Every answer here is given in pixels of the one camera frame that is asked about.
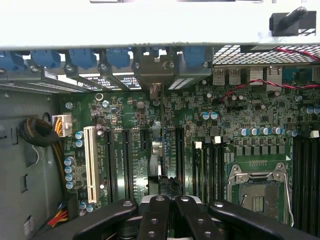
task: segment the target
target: motherboard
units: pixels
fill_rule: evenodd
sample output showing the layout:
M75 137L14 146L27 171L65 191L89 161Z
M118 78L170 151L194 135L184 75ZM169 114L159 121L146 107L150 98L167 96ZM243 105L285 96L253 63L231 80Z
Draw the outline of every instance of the motherboard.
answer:
M293 73L286 69L282 81L309 84ZM67 188L81 215L124 198L139 204L150 177L167 176L204 204L226 199L293 224L294 140L319 138L319 90L213 81L163 88L159 100L145 91L60 95L61 113L72 117Z

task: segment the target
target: ventilation grille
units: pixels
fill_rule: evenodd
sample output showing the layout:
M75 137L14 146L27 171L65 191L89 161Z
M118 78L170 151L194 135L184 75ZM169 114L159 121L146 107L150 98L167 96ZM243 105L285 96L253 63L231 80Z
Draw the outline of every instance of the ventilation grille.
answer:
M282 49L306 51L320 57L320 45L280 46ZM311 63L308 56L299 53L286 53L271 50L269 52L240 52L240 45L225 45L214 54L213 65L275 65Z

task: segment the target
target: power connector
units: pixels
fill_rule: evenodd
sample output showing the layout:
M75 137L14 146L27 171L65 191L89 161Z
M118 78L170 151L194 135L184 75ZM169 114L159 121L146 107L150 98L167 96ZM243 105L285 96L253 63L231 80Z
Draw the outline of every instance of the power connector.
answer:
M52 121L53 123L56 122L56 119L60 119L61 120L61 128L62 129L62 133L59 134L59 137L66 137L69 135L72 135L72 117L71 114L68 115L54 115L52 116Z

